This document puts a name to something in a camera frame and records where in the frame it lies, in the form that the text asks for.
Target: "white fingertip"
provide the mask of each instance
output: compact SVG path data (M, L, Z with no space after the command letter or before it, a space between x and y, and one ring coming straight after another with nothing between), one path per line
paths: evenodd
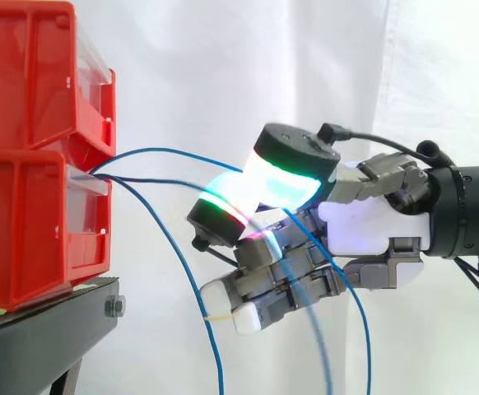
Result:
M254 303L243 303L234 310L234 325L239 335L252 335L262 330L262 323Z
M201 298L209 316L230 314L232 305L226 293L223 281L216 280L205 284L201 290Z

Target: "black metal stand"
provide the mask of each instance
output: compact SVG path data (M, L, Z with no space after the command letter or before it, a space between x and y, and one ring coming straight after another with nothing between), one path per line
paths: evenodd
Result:
M56 300L0 316L0 395L73 395L81 358L117 326L107 312L119 295L117 278Z

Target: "red plastic drawer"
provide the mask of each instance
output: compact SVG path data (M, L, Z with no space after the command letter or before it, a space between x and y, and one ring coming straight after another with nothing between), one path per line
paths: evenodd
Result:
M93 168L115 154L114 86L71 4L0 1L0 150Z
M0 151L0 308L106 272L110 199L110 184L70 168L58 152Z

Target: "metal bracket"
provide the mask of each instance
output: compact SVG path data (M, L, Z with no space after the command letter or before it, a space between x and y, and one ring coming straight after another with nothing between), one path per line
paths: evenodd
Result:
M355 287L395 289L398 286L398 265L421 262L419 238L397 237L390 239L386 254L355 259L343 270Z

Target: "bolt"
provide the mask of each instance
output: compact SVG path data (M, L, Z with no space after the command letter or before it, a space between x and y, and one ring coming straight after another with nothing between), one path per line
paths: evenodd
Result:
M121 295L110 296L105 303L106 317L123 317L126 311L126 298Z

